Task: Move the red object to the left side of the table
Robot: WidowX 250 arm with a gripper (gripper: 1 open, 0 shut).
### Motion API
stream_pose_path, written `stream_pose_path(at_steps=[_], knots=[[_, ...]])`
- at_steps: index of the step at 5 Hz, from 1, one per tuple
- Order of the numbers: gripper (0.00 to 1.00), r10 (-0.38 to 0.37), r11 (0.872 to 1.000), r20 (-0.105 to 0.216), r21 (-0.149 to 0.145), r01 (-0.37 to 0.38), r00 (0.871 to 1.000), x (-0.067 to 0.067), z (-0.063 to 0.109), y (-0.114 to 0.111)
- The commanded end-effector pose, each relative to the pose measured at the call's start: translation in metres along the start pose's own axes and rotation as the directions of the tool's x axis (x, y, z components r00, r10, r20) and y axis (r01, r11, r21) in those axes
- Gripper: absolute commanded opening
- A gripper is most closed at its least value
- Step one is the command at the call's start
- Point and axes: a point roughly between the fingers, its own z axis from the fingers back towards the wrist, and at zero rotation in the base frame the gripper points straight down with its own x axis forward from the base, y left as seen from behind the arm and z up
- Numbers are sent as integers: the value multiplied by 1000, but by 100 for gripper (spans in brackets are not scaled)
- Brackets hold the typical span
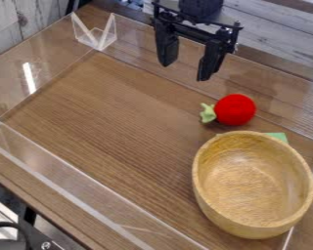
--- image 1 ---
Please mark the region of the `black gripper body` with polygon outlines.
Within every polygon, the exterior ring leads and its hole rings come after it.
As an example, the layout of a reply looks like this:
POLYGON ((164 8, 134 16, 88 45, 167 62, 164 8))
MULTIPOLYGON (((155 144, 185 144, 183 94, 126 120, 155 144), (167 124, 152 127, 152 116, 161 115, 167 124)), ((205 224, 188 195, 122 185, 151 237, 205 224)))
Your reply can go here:
POLYGON ((235 50, 239 21, 223 12, 224 0, 152 0, 153 20, 171 23, 175 33, 195 42, 219 40, 231 53, 235 50))

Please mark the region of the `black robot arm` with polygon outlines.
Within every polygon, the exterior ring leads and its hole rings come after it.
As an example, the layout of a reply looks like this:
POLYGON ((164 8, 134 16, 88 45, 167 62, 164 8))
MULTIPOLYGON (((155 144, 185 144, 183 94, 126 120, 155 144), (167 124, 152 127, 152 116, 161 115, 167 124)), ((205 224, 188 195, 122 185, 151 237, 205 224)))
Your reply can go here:
POLYGON ((243 29, 239 21, 222 13, 224 0, 152 0, 152 26, 157 61, 171 65, 179 57, 179 38, 204 46, 197 62, 196 80, 207 81, 219 71, 226 54, 235 51, 243 29))

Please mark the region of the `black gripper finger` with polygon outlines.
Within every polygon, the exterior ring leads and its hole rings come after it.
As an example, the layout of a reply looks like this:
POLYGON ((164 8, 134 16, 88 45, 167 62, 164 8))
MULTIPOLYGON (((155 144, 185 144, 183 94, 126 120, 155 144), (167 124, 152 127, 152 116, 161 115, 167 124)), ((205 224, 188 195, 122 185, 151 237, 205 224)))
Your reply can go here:
POLYGON ((205 43, 203 57, 197 63, 197 81, 207 81, 211 75, 219 70, 224 54, 223 43, 219 40, 210 40, 205 43))
POLYGON ((171 23, 156 20, 153 28, 157 60, 167 67, 177 59, 179 38, 171 23))

